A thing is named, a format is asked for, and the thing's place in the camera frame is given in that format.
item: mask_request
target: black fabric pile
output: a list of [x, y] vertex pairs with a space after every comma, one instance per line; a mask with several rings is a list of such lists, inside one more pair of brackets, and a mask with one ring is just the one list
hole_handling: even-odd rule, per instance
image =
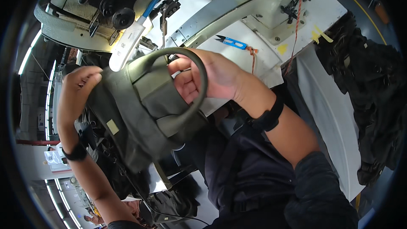
[[316, 53], [341, 92], [349, 93], [359, 127], [358, 180], [361, 185], [371, 186], [384, 166], [394, 170], [400, 157], [406, 123], [407, 66], [393, 46], [364, 37], [351, 12], [327, 35], [333, 43], [320, 39]]

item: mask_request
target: right hand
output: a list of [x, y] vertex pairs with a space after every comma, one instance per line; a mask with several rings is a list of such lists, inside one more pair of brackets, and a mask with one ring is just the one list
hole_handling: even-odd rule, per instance
[[[201, 58], [208, 74], [208, 90], [206, 95], [210, 98], [235, 99], [239, 95], [247, 72], [237, 64], [231, 62], [219, 53], [190, 49]], [[183, 71], [174, 79], [174, 85], [186, 103], [190, 104], [200, 91], [201, 80], [199, 70], [195, 63], [188, 57], [178, 54], [180, 57], [168, 65], [170, 74]]]

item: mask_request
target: left hand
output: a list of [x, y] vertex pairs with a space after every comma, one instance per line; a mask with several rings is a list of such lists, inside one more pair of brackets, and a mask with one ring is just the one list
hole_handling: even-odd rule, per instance
[[96, 66], [80, 67], [65, 76], [58, 104], [58, 129], [73, 126], [84, 110], [90, 92], [102, 79], [101, 71]]

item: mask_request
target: black watch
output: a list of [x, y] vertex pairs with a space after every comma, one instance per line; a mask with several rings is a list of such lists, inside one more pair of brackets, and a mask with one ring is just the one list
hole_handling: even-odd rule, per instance
[[281, 115], [284, 108], [284, 102], [280, 96], [277, 96], [271, 110], [265, 111], [260, 118], [252, 121], [252, 126], [266, 132], [272, 130], [278, 125], [278, 117]]
[[82, 161], [88, 154], [80, 138], [78, 144], [75, 146], [71, 154], [66, 154], [64, 149], [62, 149], [62, 152], [64, 153], [65, 157], [70, 161]]

